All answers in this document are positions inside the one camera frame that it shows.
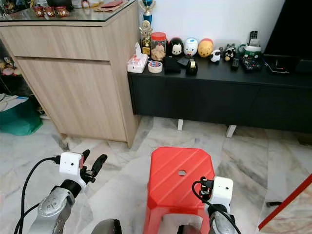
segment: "television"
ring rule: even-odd
[[[311,6],[309,0],[285,0],[265,49],[265,58],[280,60],[290,70],[296,70],[301,62],[312,67]]]

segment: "glass countertop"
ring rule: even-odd
[[[32,8],[0,17],[0,21],[97,21],[106,22],[118,12],[131,5],[136,0],[129,0],[126,4],[113,12],[95,12],[92,8],[74,8],[67,17],[37,17]]]

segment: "glass jar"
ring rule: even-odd
[[[152,33],[151,36],[151,57],[153,60],[162,61],[166,57],[166,34]]]

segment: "remote control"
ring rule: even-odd
[[[240,59],[240,61],[242,62],[242,65],[244,67],[244,69],[247,71],[247,72],[251,72],[254,70],[254,68],[252,67],[251,63],[249,62],[248,59],[246,59],[245,57],[242,57]]]
[[[231,69],[232,70],[237,70],[238,69],[238,58],[233,58],[232,64],[231,64]]]
[[[251,39],[257,39],[258,37],[258,31],[251,31],[249,36],[249,43]]]
[[[259,62],[256,60],[251,60],[245,57],[242,57],[240,59],[245,71],[252,72],[252,71],[260,71],[262,66]]]

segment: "trophy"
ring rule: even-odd
[[[143,19],[152,23],[152,9],[155,6],[155,0],[141,0],[139,3],[144,11]]]
[[[142,28],[139,27],[142,39],[142,52],[146,55],[151,54],[151,34],[152,34],[152,27],[151,23],[148,20],[144,20],[142,23]]]

